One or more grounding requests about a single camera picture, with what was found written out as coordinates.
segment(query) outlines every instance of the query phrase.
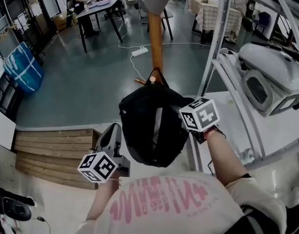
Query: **black backpack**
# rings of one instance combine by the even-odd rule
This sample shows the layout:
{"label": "black backpack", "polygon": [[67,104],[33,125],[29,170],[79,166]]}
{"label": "black backpack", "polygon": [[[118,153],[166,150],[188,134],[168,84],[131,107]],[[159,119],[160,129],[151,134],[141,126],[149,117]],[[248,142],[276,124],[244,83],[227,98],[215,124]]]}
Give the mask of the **black backpack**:
{"label": "black backpack", "polygon": [[[177,109],[192,103],[169,88],[159,72],[163,84],[145,86],[125,97],[119,104],[122,130],[130,155],[137,162],[149,166],[167,167],[180,154],[188,138],[182,128]],[[162,108],[157,141],[153,140],[156,111]]]}

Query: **white device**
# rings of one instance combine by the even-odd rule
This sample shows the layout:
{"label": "white device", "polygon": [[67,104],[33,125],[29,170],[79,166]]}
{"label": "white device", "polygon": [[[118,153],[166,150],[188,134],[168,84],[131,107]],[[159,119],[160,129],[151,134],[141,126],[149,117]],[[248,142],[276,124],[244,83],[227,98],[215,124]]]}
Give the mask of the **white device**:
{"label": "white device", "polygon": [[201,98],[180,109],[185,126],[189,130],[203,132],[220,121],[212,99]]}
{"label": "white device", "polygon": [[106,183],[117,167],[106,152],[99,152],[85,155],[77,170],[92,183]]}
{"label": "white device", "polygon": [[92,183],[106,183],[117,169],[121,177],[130,176],[130,161],[119,154],[121,146],[121,127],[110,125],[96,142],[92,153],[85,155],[78,167]]}
{"label": "white device", "polygon": [[146,47],[141,47],[139,50],[133,51],[131,54],[133,57],[147,53],[149,50]]}
{"label": "white device", "polygon": [[264,117],[299,103],[299,63],[280,47],[248,43],[239,51],[242,88]]}

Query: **wooden step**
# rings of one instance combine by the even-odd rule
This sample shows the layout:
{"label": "wooden step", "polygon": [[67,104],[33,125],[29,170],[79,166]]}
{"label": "wooden step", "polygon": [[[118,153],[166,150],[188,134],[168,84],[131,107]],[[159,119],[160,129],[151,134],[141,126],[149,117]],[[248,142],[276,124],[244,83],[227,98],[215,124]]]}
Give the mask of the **wooden step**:
{"label": "wooden step", "polygon": [[78,170],[82,158],[95,149],[100,133],[93,129],[18,132],[16,169],[50,182],[95,189]]}

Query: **person sitting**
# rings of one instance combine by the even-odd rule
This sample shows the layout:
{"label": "person sitting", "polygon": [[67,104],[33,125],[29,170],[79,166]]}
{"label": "person sitting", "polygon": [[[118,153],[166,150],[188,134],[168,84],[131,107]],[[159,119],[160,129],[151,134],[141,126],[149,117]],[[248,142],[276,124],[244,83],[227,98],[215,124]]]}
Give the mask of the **person sitting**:
{"label": "person sitting", "polygon": [[[88,3],[88,0],[73,0],[74,11],[77,15],[85,10],[85,3]],[[84,35],[87,38],[98,35],[100,33],[99,31],[93,30],[91,19],[89,16],[80,17],[78,18],[78,21],[83,26]]]}

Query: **wooden handle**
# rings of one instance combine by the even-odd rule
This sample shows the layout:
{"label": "wooden handle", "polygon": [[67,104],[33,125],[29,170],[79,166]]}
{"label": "wooden handle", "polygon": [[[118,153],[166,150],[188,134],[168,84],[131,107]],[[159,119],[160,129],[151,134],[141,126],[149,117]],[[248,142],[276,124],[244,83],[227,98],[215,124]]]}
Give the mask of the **wooden handle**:
{"label": "wooden handle", "polygon": [[[161,18],[160,15],[149,12],[148,19],[153,69],[159,68],[161,73],[163,73]],[[156,78],[155,83],[161,83],[161,79],[157,71],[154,71],[153,76]]]}
{"label": "wooden handle", "polygon": [[141,85],[145,85],[145,81],[140,79],[134,79],[135,82],[140,83]]}

